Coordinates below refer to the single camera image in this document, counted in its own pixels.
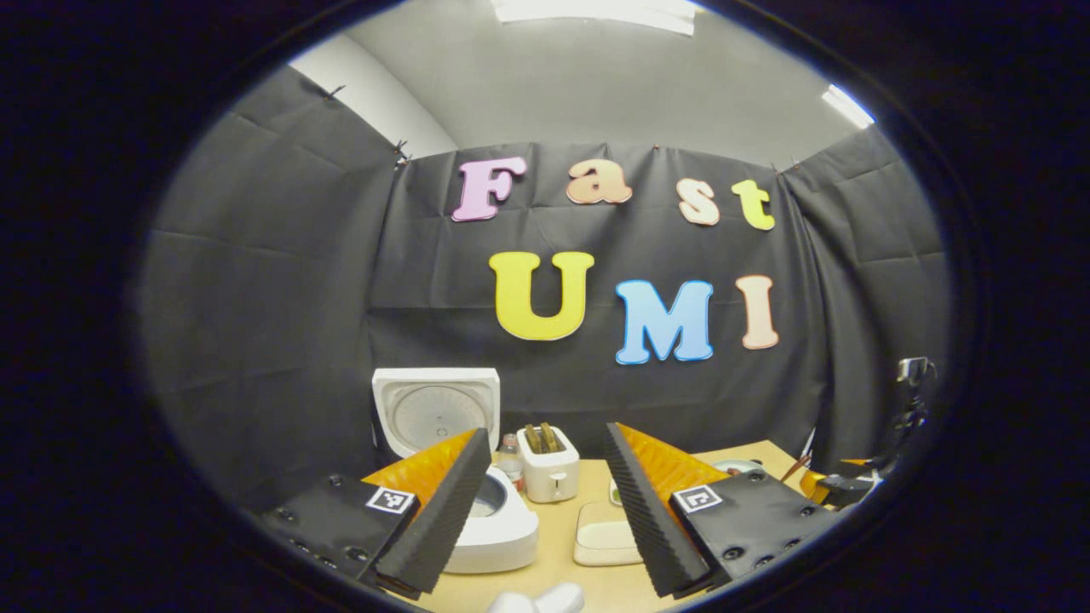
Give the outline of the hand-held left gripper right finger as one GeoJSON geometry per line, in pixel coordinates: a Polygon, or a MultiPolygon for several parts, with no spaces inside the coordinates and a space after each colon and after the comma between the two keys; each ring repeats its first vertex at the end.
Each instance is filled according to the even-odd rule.
{"type": "Polygon", "coordinates": [[[837,513],[766,470],[726,473],[619,422],[606,426],[605,459],[661,597],[740,581],[837,520],[837,513]]]}

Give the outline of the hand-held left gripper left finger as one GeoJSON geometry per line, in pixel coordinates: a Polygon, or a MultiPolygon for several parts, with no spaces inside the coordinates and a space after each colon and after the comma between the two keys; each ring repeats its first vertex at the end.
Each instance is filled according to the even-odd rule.
{"type": "Polygon", "coordinates": [[[488,431],[471,428],[364,478],[323,477],[261,521],[352,581],[420,597],[439,582],[488,468],[488,431]]]}

